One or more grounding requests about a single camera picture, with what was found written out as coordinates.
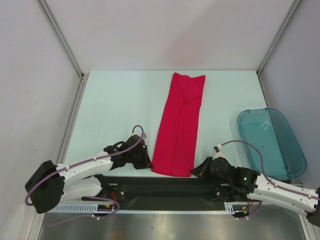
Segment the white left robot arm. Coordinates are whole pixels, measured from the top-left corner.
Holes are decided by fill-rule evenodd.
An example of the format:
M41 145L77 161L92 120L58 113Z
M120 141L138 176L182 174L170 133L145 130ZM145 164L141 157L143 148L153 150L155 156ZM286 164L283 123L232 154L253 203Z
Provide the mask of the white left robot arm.
M151 169L145 135L132 134L127 141L109 145L89 159L75 163L43 162L25 184L25 204L44 214L71 201L106 201L112 186L105 174L132 164L137 170Z

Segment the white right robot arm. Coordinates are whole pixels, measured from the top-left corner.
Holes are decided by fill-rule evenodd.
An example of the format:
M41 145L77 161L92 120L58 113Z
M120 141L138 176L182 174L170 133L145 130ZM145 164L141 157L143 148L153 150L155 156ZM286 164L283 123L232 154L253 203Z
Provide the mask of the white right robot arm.
M214 200L244 202L246 200L268 202L306 217L320 226L320 190L307 189L277 181L246 167L232 166L222 155L208 156L190 173L212 182Z

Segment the red t shirt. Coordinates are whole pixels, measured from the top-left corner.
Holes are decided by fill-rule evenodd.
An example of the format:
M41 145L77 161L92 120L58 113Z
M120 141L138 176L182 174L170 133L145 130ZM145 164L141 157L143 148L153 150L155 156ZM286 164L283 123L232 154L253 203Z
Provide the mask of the red t shirt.
M205 82L205 75L173 74L152 157L154 173L191 176Z

